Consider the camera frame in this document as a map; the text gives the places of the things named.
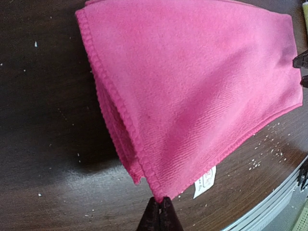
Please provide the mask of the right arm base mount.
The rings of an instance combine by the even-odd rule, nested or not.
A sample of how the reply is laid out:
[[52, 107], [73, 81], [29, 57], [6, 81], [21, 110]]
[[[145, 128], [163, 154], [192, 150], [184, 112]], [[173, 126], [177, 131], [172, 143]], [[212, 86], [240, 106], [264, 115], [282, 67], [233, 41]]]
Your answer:
[[308, 161], [306, 160], [299, 168], [299, 174], [297, 177], [298, 186], [300, 190], [304, 190], [306, 187], [306, 182], [308, 180]]

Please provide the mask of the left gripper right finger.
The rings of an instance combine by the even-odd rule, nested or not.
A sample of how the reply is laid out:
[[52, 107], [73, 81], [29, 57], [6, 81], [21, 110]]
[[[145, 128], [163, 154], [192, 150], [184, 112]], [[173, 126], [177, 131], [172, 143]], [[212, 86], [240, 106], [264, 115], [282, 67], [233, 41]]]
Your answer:
[[164, 197], [160, 209], [159, 227], [161, 231], [184, 231], [169, 197]]

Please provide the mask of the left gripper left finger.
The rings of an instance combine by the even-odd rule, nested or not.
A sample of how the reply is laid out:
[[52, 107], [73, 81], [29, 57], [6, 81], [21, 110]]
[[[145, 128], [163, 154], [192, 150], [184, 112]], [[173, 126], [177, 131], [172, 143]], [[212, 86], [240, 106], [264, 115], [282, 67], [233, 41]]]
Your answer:
[[159, 231], [160, 230], [160, 205], [151, 197], [136, 231]]

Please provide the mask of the yellow green patterned towel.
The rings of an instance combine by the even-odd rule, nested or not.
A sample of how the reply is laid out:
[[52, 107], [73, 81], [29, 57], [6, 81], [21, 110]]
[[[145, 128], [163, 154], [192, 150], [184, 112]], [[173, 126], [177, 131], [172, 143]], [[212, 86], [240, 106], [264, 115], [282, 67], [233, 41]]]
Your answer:
[[306, 22], [306, 25], [307, 25], [308, 24], [308, 1], [305, 1], [302, 4], [302, 8], [303, 8], [303, 14], [304, 14], [305, 22]]

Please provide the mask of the aluminium front rail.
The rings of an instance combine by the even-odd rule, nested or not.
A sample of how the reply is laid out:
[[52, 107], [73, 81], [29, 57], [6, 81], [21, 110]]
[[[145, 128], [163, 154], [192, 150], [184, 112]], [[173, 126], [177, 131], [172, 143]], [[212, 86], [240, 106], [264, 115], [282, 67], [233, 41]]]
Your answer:
[[263, 201], [237, 221], [224, 228], [225, 231], [261, 231], [269, 225], [290, 203], [294, 193], [300, 189], [298, 176], [305, 158], [298, 167]]

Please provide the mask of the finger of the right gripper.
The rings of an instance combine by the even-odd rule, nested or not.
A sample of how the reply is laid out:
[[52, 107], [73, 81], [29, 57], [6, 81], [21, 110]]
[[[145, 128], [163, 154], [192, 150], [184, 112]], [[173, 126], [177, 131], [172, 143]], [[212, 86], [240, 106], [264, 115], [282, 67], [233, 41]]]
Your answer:
[[293, 59], [294, 68], [308, 68], [308, 50]]
[[308, 88], [308, 75], [302, 76], [300, 84], [302, 87]]

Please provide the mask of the pink microfibre towel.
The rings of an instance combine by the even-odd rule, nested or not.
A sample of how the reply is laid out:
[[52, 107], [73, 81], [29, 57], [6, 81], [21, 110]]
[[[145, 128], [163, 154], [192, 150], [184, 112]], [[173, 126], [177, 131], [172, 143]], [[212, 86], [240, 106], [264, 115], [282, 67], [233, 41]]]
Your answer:
[[288, 14], [234, 0], [90, 0], [76, 18], [118, 156], [157, 201], [303, 104]]

